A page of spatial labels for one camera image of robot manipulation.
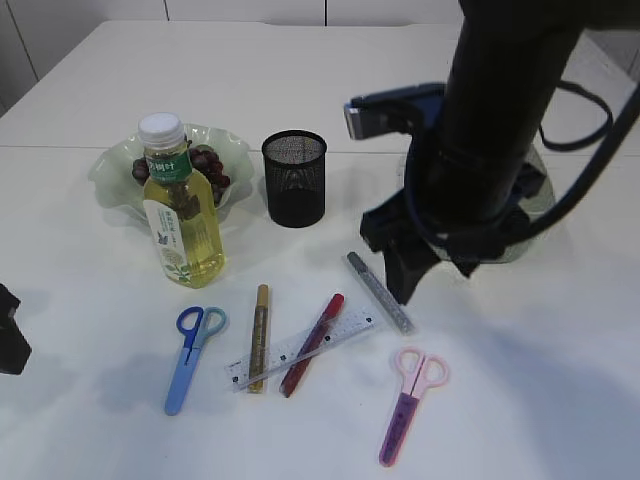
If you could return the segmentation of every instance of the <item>pen holder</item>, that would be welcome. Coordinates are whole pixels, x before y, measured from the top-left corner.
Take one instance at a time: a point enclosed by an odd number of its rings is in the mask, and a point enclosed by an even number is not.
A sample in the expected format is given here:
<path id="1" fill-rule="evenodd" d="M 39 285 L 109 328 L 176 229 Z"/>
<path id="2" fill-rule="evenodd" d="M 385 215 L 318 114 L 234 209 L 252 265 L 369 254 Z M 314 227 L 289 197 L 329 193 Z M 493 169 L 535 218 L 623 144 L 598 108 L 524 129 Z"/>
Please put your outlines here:
<path id="1" fill-rule="evenodd" d="M 303 130 L 288 130 L 262 144 L 267 208 L 272 220 L 284 227 L 313 225 L 324 215 L 327 144 Z"/>

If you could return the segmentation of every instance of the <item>white table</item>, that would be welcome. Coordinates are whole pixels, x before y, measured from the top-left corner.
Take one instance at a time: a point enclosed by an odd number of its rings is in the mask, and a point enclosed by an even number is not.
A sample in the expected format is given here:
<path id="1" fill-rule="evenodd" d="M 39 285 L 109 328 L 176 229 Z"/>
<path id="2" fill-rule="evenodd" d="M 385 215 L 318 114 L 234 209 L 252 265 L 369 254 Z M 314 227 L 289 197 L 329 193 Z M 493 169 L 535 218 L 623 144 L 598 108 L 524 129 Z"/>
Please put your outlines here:
<path id="1" fill-rule="evenodd" d="M 425 277 L 406 309 L 420 328 L 415 337 L 383 327 L 326 353 L 290 399 L 277 393 L 280 377 L 261 396 L 221 387 L 222 367 L 248 352 L 259 283 L 273 288 L 274 342 L 310 326 L 336 291 L 347 308 L 376 311 L 341 256 L 357 250 L 382 276 L 382 258 L 357 230 L 362 212 L 398 187 L 403 143 L 348 141 L 340 103 L 445 78 L 456 32 L 111 22 L 5 115 L 0 281 L 23 301 L 16 318 L 34 353 L 22 376 L 0 377 L 0 478 L 635 478 L 637 136 L 571 217 L 520 261 L 485 266 L 470 281 L 448 265 Z M 237 59 L 233 68 L 211 68 L 206 79 L 142 75 L 138 62 L 153 46 L 192 60 L 195 39 L 213 65 Z M 630 82 L 603 66 L 588 42 L 579 50 L 568 70 L 599 82 L 619 109 Z M 312 55 L 301 62 L 301 52 Z M 418 56 L 426 59 L 420 65 Z M 358 69 L 350 76 L 352 58 Z M 278 71 L 285 61 L 292 69 Z M 211 96 L 199 103 L 205 91 Z M 262 108 L 254 104 L 260 98 Z M 550 132 L 554 123 L 559 137 L 573 133 L 561 118 L 595 124 L 577 102 L 559 101 L 567 104 L 550 111 Z M 157 109 L 236 131 L 254 148 L 280 128 L 323 134 L 331 149 L 325 217 L 303 230 L 271 222 L 261 159 L 252 153 L 252 194 L 222 223 L 224 274 L 197 291 L 167 281 L 146 228 L 102 210 L 86 179 L 102 149 Z M 561 191 L 588 158 L 543 157 Z M 170 418 L 162 406 L 182 345 L 174 322 L 193 304 L 223 307 L 231 325 L 205 349 L 183 411 Z M 390 359 L 410 344 L 446 358 L 452 378 L 428 395 L 398 464 L 385 470 L 377 454 L 399 391 Z"/>

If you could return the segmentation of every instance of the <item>red marker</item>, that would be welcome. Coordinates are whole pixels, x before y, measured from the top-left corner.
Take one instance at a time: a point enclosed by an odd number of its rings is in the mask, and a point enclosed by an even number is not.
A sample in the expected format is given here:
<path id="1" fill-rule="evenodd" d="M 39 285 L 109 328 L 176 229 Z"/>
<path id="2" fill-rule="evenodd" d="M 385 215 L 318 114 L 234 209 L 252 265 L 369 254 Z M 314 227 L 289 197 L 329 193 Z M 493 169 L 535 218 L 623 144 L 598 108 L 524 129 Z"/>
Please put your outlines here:
<path id="1" fill-rule="evenodd" d="M 304 345 L 298 352 L 298 357 L 306 355 L 309 352 L 314 351 L 316 348 L 320 346 L 324 336 L 327 334 L 331 325 L 333 325 L 333 321 L 340 313 L 340 309 L 342 308 L 342 304 L 344 303 L 344 297 L 339 293 L 336 293 L 324 313 L 320 316 L 318 321 L 316 322 L 315 327 L 311 330 L 311 333 L 307 337 L 304 342 Z M 293 391 L 298 386 L 298 382 L 302 378 L 304 371 L 307 369 L 307 365 L 311 361 L 311 357 L 305 358 L 304 360 L 300 360 L 298 363 L 295 363 L 291 366 L 287 374 L 285 375 L 282 383 L 280 384 L 280 392 L 285 396 L 289 397 Z"/>

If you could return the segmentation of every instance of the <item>green label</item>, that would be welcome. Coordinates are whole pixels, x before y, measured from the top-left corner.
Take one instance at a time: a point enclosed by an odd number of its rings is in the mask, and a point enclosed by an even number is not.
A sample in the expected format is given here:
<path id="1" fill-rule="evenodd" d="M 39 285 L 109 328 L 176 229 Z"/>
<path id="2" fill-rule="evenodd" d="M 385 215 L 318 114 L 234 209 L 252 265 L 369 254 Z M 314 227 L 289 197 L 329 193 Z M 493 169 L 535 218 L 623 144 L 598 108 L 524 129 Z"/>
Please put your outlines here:
<path id="1" fill-rule="evenodd" d="M 166 158 L 147 157 L 151 178 L 159 183 L 183 182 L 191 174 L 189 153 Z"/>

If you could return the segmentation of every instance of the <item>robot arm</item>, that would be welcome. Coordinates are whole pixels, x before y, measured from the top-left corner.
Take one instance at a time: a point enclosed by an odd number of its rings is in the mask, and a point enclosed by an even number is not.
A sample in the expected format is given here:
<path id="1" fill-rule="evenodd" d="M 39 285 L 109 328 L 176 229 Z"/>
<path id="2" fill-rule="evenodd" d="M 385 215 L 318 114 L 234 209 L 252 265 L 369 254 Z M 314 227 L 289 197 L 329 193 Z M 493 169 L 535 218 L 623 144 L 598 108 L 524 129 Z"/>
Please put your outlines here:
<path id="1" fill-rule="evenodd" d="M 442 259 L 469 276 L 562 218 L 613 156 L 640 104 L 634 95 L 575 188 L 532 223 L 520 203 L 538 194 L 545 177 L 527 159 L 569 55 L 585 27 L 640 28 L 640 2 L 461 0 L 461 6 L 465 22 L 446 86 L 357 97 L 345 107 L 353 138 L 388 131 L 413 137 L 405 188 L 365 213 L 360 228 L 371 249 L 384 253 L 387 286 L 400 303 Z"/>

